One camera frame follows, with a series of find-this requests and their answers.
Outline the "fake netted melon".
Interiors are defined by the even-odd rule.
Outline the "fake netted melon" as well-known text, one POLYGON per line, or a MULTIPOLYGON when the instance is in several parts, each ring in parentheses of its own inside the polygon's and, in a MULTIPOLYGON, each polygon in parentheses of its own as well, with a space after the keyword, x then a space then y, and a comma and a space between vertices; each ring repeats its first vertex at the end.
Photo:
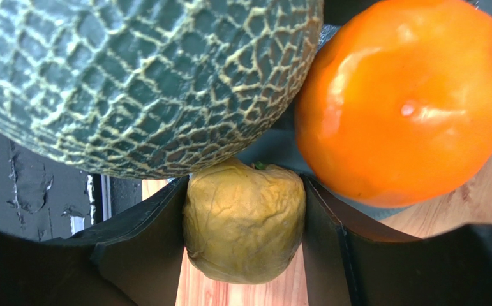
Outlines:
POLYGON ((322 1, 0 1, 0 133, 129 179, 224 161, 284 113, 322 1))

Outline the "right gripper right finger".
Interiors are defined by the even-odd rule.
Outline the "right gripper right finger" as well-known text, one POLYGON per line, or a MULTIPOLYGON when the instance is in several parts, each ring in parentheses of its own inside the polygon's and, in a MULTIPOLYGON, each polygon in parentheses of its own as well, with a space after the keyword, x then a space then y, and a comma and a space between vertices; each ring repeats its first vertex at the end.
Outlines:
POLYGON ((427 239, 390 228, 303 176, 310 305, 492 305, 492 225, 427 239))

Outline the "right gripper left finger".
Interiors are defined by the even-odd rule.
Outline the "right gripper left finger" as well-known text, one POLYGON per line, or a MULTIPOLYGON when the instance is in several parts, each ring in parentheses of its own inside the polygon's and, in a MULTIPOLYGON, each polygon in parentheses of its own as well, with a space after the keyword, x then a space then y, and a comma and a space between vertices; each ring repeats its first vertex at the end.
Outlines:
POLYGON ((70 238, 0 232, 0 305, 174 305, 188 178, 70 238))

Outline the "fake yellow lemon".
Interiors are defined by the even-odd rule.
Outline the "fake yellow lemon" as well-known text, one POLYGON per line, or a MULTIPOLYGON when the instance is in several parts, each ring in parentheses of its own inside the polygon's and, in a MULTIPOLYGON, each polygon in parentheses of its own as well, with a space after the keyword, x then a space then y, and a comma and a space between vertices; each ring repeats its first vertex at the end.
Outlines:
POLYGON ((296 172, 228 159, 189 177, 183 206, 189 261, 213 280, 270 282, 293 260, 305 215, 306 191, 296 172))

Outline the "fake orange fruit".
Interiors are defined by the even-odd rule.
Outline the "fake orange fruit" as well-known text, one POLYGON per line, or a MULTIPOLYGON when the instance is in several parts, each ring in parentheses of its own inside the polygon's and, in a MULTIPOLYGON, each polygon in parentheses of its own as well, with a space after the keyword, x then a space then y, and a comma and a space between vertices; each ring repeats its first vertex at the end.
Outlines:
POLYGON ((470 180, 492 155, 492 16, 465 1, 379 1, 320 49, 297 97, 319 181, 374 207, 470 180))

